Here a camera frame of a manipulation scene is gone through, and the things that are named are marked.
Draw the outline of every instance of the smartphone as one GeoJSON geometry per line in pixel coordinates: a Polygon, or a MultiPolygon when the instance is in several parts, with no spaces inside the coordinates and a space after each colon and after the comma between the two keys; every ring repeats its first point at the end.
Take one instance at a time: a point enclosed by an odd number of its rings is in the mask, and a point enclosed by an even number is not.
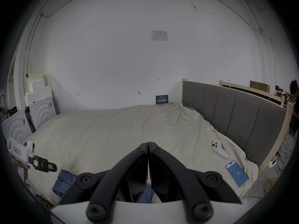
{"type": "Polygon", "coordinates": [[[229,171],[233,179],[236,181],[239,188],[242,187],[249,180],[247,174],[243,171],[243,169],[235,160],[227,164],[226,169],[229,171]]]}

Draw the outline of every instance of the white game controller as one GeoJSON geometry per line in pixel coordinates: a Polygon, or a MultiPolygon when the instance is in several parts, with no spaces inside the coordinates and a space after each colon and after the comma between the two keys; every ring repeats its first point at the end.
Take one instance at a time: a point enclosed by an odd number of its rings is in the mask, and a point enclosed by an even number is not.
{"type": "Polygon", "coordinates": [[[225,159],[228,159],[230,156],[229,153],[223,149],[221,141],[219,139],[212,142],[212,150],[220,156],[224,157],[225,159]]]}

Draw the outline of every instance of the white comforter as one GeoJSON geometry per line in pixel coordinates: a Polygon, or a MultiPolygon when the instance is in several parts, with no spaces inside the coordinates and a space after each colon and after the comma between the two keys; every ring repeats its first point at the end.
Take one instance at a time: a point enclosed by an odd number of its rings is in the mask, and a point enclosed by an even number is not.
{"type": "Polygon", "coordinates": [[[98,110],[60,114],[42,125],[27,140],[35,143],[35,154],[57,165],[57,172],[28,170],[30,183],[57,205],[52,191],[61,169],[73,174],[98,173],[111,169],[120,159],[143,142],[155,142],[187,168],[216,171],[243,196],[257,178],[256,164],[245,160],[245,153],[229,138],[181,103],[137,105],[117,110],[98,110]],[[211,148],[220,139],[230,153],[224,159],[211,148]],[[236,160],[249,177],[239,188],[225,166],[236,160]]]}

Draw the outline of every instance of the white appliance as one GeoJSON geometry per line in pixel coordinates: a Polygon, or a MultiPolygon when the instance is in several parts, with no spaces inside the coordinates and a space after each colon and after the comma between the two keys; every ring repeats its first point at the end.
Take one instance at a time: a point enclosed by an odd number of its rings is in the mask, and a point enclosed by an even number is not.
{"type": "Polygon", "coordinates": [[[32,135],[32,131],[26,118],[25,108],[4,120],[2,122],[2,130],[6,140],[9,137],[12,137],[21,144],[26,138],[32,135]]]}
{"type": "Polygon", "coordinates": [[[36,130],[57,115],[52,98],[53,96],[50,96],[29,105],[32,122],[36,130]]]}

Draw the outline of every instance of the screw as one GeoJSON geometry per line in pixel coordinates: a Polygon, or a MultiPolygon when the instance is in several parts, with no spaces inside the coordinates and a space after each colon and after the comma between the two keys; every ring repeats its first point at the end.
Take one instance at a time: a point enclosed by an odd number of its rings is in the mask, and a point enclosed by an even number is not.
{"type": "Polygon", "coordinates": [[[207,180],[209,180],[211,182],[216,182],[217,181],[217,177],[215,175],[208,175],[207,176],[207,180]]]}
{"type": "Polygon", "coordinates": [[[198,204],[193,210],[193,215],[196,219],[207,219],[212,214],[213,209],[210,208],[206,203],[198,204]]]}
{"type": "Polygon", "coordinates": [[[89,177],[89,176],[84,176],[84,177],[81,178],[81,182],[83,182],[83,183],[90,182],[91,180],[92,180],[92,179],[91,179],[91,177],[89,177]]]}
{"type": "Polygon", "coordinates": [[[89,204],[86,215],[93,220],[103,220],[106,216],[106,210],[99,204],[89,204]]]}

